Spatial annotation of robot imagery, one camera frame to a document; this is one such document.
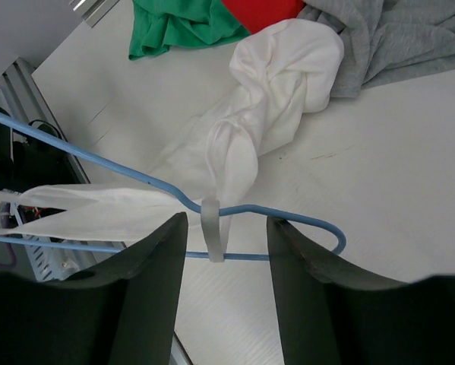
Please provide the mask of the red tank top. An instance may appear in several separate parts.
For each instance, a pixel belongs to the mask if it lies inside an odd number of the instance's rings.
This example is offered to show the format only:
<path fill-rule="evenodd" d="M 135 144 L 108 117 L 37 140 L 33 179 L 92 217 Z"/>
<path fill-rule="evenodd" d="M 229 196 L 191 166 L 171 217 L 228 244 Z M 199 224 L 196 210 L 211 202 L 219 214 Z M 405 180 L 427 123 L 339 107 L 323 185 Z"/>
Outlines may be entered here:
<path fill-rule="evenodd" d="M 222 3 L 250 34 L 296 18 L 305 7 L 302 0 L 222 0 Z"/>

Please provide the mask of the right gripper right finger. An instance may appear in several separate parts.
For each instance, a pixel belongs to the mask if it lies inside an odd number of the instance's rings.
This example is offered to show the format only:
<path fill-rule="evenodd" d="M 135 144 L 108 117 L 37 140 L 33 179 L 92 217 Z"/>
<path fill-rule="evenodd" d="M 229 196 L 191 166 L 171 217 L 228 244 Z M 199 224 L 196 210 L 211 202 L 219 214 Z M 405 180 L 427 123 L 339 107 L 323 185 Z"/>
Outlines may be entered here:
<path fill-rule="evenodd" d="M 455 364 L 455 275 L 403 283 L 269 218 L 267 245 L 287 364 Z"/>

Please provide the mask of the white tank top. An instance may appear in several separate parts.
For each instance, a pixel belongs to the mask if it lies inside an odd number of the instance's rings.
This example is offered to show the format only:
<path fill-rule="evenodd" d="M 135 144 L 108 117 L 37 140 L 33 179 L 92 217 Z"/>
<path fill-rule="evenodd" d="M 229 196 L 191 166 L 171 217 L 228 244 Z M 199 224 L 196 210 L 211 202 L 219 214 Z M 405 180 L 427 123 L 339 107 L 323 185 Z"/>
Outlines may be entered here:
<path fill-rule="evenodd" d="M 234 214 L 257 213 L 319 227 L 344 247 L 343 232 L 326 221 L 245 205 L 261 155 L 290 143 L 302 116 L 327 107 L 344 45 L 330 27 L 291 19 L 240 41 L 229 70 L 238 82 L 202 116 L 190 120 L 140 173 L 63 140 L 42 140 L 77 157 L 145 183 L 142 189 L 93 184 L 38 186 L 0 200 L 54 208 L 54 215 L 11 229 L 13 234 L 64 240 L 137 242 L 183 211 L 205 240 L 225 243 Z"/>

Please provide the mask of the grey tank top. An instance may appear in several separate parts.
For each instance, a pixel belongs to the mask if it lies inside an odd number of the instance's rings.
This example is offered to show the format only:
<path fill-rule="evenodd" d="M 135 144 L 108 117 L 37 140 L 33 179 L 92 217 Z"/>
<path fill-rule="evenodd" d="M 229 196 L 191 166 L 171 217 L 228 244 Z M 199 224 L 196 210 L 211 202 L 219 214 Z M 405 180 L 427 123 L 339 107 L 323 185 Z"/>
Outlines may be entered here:
<path fill-rule="evenodd" d="M 343 41 L 332 97 L 455 69 L 455 0 L 306 1 L 299 17 Z"/>

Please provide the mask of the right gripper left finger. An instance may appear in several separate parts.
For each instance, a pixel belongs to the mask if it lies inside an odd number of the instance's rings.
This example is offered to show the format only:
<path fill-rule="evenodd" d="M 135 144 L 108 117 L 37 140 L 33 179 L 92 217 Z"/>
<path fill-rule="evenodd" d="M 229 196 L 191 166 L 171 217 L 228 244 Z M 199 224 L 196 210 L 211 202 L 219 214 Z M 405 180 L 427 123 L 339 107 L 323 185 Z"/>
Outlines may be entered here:
<path fill-rule="evenodd" d="M 167 364 L 188 220 L 63 281 L 0 271 L 0 364 Z"/>

